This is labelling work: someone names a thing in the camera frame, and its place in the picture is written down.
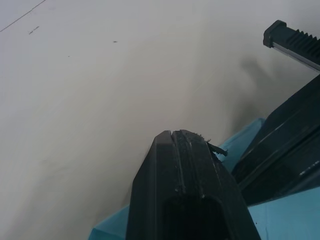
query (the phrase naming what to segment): teal surface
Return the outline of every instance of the teal surface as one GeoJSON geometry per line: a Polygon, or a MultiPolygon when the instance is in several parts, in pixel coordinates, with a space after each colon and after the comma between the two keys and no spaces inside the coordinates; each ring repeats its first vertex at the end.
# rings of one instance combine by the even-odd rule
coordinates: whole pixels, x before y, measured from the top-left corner
{"type": "MultiPolygon", "coordinates": [[[[264,123],[258,118],[220,147],[228,156],[219,155],[224,166],[232,171],[241,155],[264,123]]],[[[300,192],[249,208],[261,240],[320,239],[320,187],[300,192]]],[[[124,240],[129,206],[108,217],[92,230],[89,240],[124,240]]]]}

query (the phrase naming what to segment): black plastic part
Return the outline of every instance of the black plastic part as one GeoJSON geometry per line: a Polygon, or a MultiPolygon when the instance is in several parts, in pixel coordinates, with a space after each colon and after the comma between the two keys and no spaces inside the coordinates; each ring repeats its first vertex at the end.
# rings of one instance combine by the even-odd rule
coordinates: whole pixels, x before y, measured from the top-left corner
{"type": "Polygon", "coordinates": [[[180,130],[154,138],[134,178],[126,239],[260,237],[234,178],[208,143],[198,134],[180,130]]]}
{"type": "Polygon", "coordinates": [[[288,50],[286,54],[306,63],[314,69],[320,69],[320,39],[313,37],[303,31],[293,30],[287,27],[287,24],[281,20],[277,20],[265,32],[263,45],[269,48],[283,48],[288,50]]]}
{"type": "Polygon", "coordinates": [[[249,206],[320,186],[320,76],[269,115],[232,174],[249,206]]]}

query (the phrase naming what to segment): white wall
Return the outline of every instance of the white wall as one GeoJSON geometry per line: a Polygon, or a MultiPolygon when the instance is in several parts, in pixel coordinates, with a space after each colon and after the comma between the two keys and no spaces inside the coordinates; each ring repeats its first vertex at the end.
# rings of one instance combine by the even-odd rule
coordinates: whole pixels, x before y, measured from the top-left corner
{"type": "MultiPolygon", "coordinates": [[[[1,0],[0,28],[39,2],[1,0]]],[[[263,46],[263,32],[281,19],[320,37],[319,10],[47,0],[0,32],[0,239],[84,240],[125,204],[155,135],[218,145],[267,116],[317,74],[263,46]]]]}

